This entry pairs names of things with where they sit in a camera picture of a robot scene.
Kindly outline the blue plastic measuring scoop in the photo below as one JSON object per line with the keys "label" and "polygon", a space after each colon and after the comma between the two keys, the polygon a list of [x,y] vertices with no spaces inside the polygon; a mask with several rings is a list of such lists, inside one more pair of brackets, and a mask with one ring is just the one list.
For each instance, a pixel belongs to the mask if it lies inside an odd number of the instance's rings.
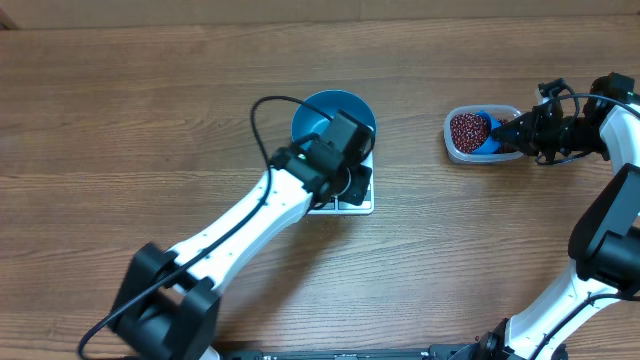
{"label": "blue plastic measuring scoop", "polygon": [[500,147],[501,143],[496,140],[492,135],[492,131],[501,127],[502,123],[493,115],[486,111],[479,111],[476,113],[486,122],[487,137],[484,142],[475,150],[472,151],[473,155],[490,155],[494,154]]}

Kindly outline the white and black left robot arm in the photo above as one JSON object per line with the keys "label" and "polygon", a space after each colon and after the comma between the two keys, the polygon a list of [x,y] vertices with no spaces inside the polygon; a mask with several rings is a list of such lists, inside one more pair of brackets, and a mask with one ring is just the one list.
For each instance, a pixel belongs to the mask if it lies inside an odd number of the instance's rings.
{"label": "white and black left robot arm", "polygon": [[143,359],[217,359],[212,343],[221,297],[279,232],[322,204],[360,206],[372,178],[377,124],[371,111],[294,118],[292,142],[276,150],[256,186],[218,220],[163,250],[133,256],[108,327]]}

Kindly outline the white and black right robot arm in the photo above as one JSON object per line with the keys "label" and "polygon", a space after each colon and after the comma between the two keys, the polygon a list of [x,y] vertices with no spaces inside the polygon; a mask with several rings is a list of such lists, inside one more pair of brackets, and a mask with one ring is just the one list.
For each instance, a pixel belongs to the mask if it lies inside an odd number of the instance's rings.
{"label": "white and black right robot arm", "polygon": [[639,95],[611,72],[577,93],[541,83],[531,111],[493,129],[491,141],[551,166],[597,153],[613,178],[569,237],[565,270],[525,310],[472,344],[431,346],[430,359],[565,359],[565,341],[591,317],[639,299]]}

